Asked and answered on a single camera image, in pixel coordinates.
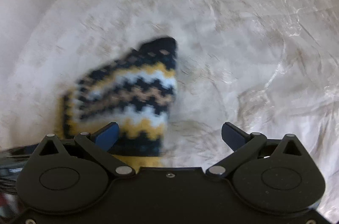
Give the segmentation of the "patterned knit sweater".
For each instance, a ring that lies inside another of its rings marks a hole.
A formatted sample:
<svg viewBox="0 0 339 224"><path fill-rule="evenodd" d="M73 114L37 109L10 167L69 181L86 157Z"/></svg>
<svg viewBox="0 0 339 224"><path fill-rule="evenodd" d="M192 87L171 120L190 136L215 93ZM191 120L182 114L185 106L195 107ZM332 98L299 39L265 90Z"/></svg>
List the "patterned knit sweater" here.
<svg viewBox="0 0 339 224"><path fill-rule="evenodd" d="M108 153L135 170L161 167L176 60L177 42L164 36L88 71L59 99L56 134L73 138L116 122L119 137Z"/></svg>

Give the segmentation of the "white floral bedspread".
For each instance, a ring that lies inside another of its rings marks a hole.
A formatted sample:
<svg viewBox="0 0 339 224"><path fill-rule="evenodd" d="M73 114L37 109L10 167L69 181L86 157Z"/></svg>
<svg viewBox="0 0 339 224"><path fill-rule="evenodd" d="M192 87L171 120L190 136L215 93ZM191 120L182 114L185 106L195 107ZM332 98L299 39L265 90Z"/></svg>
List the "white floral bedspread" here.
<svg viewBox="0 0 339 224"><path fill-rule="evenodd" d="M338 220L338 0L1 0L1 148L55 128L59 97L141 42L178 42L178 96L164 164L207 167L230 153L230 121L298 136Z"/></svg>

